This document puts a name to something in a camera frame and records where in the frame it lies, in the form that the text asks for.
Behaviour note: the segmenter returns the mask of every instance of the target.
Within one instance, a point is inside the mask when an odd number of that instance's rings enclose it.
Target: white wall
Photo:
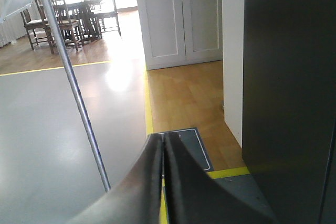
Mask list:
[[[241,145],[243,117],[244,0],[223,0],[225,122]]]

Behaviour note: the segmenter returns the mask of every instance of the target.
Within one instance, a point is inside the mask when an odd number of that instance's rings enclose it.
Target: dark gray wall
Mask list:
[[[320,222],[335,19],[335,0],[245,0],[243,158],[283,224]]]

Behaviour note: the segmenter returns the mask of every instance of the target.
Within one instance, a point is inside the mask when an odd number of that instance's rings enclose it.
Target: gray floor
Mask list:
[[[134,64],[75,67],[112,185],[146,139]],[[61,224],[104,194],[63,69],[0,77],[0,101],[0,223]]]
[[[261,214],[279,224],[273,210],[251,174],[215,179],[225,190]]]

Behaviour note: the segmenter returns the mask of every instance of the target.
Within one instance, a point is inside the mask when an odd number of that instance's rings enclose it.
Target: gray mat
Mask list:
[[[185,147],[188,149],[188,151],[194,157],[194,159],[198,162],[201,168],[206,172],[211,172],[214,170],[209,155],[206,151],[206,148],[203,144],[202,138],[197,128],[189,128],[189,129],[166,131],[166,132],[178,132]]]

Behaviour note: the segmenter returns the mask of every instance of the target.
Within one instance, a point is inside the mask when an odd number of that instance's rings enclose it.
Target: wooden floor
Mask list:
[[[119,17],[122,38],[117,31],[112,31],[104,33],[103,39],[80,47],[78,52],[70,45],[67,48],[71,63],[79,65],[120,57],[144,58],[138,12],[120,13]],[[33,51],[27,36],[0,47],[0,74],[63,66],[57,50],[51,54],[47,42],[34,48]]]
[[[155,132],[197,127],[215,170],[245,166],[224,123],[223,62],[148,72]]]
[[[68,47],[73,65],[144,59],[138,12],[119,16],[122,38],[113,31],[78,52]],[[61,66],[57,51],[52,55],[47,43],[32,51],[27,37],[0,48],[0,74]],[[224,123],[222,61],[151,70],[148,80],[154,131],[197,127],[216,170],[245,166],[242,150]]]

